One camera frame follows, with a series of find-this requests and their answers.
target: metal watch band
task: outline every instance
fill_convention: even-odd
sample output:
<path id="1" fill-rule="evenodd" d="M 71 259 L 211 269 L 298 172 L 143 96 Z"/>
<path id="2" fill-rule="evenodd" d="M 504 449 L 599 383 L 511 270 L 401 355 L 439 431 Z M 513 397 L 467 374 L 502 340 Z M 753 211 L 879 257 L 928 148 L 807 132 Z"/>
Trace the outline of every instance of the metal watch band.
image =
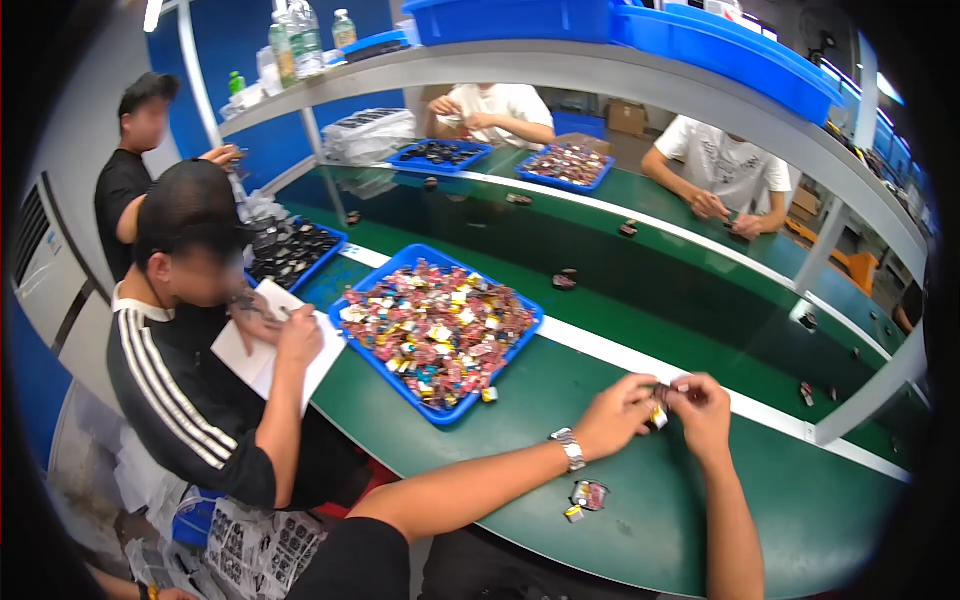
<path id="1" fill-rule="evenodd" d="M 569 427 L 564 427 L 560 431 L 550 434 L 551 440 L 556 440 L 564 447 L 566 458 L 570 461 L 570 468 L 567 472 L 572 473 L 587 466 L 584 460 L 584 451 L 580 449 L 577 440 L 573 437 L 573 431 Z"/>

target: ear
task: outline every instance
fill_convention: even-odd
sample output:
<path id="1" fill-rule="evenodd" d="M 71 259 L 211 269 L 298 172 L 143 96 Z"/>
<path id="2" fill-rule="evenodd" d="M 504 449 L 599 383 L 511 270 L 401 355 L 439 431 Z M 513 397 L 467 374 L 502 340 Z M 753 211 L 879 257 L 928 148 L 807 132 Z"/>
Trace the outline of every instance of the ear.
<path id="1" fill-rule="evenodd" d="M 171 258 L 170 254 L 163 252 L 154 252 L 147 261 L 147 271 L 153 274 L 158 280 L 169 283 L 171 279 Z"/>

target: striped sleeve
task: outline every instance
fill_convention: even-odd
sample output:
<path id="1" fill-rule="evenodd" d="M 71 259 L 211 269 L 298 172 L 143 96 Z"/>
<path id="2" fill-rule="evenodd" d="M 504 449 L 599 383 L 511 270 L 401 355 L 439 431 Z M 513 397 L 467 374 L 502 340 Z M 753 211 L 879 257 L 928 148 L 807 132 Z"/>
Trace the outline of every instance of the striped sleeve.
<path id="1" fill-rule="evenodd" d="M 197 486 L 273 508 L 276 479 L 255 427 L 232 418 L 191 360 L 161 348 L 143 313 L 115 313 L 110 376 L 127 419 L 154 459 Z"/>

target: white t-shirt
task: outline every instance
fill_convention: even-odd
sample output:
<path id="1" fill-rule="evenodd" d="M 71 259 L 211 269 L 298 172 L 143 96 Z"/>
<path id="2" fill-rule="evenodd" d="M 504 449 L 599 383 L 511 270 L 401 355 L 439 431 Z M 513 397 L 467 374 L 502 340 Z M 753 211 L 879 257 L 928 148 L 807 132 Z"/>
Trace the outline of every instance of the white t-shirt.
<path id="1" fill-rule="evenodd" d="M 751 210 L 757 187 L 762 185 L 760 178 L 771 192 L 790 191 L 785 162 L 700 121 L 678 115 L 654 145 L 667 158 L 685 156 L 681 177 L 716 194 L 730 210 L 754 214 L 770 211 L 769 198 L 761 199 Z"/>
<path id="2" fill-rule="evenodd" d="M 438 116 L 437 118 L 452 129 L 463 125 L 464 119 L 476 112 L 504 114 L 521 121 L 539 123 L 553 128 L 553 115 L 550 114 L 550 109 L 546 107 L 532 85 L 494 84 L 490 89 L 482 90 L 477 84 L 459 84 L 450 91 L 448 96 L 460 105 L 463 112 L 459 116 Z M 531 150 L 543 148 L 541 144 L 531 144 L 498 127 L 478 130 L 470 134 L 478 141 L 494 146 L 510 144 Z"/>

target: short black hair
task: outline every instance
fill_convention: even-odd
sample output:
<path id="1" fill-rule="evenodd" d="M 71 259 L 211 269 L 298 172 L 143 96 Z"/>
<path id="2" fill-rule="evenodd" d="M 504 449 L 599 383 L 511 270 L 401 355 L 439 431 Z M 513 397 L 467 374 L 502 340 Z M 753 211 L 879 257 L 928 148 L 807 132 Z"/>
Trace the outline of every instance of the short black hair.
<path id="1" fill-rule="evenodd" d="M 173 102 L 180 91 L 180 80 L 174 75 L 144 73 L 136 83 L 127 88 L 120 100 L 117 119 L 120 121 L 120 135 L 123 135 L 123 115 L 133 114 L 144 103 L 154 98 Z"/>
<path id="2" fill-rule="evenodd" d="M 252 241 L 227 173 L 209 160 L 188 158 L 167 169 L 143 199 L 133 259 L 146 272 L 155 252 L 174 254 L 199 244 L 226 261 Z"/>

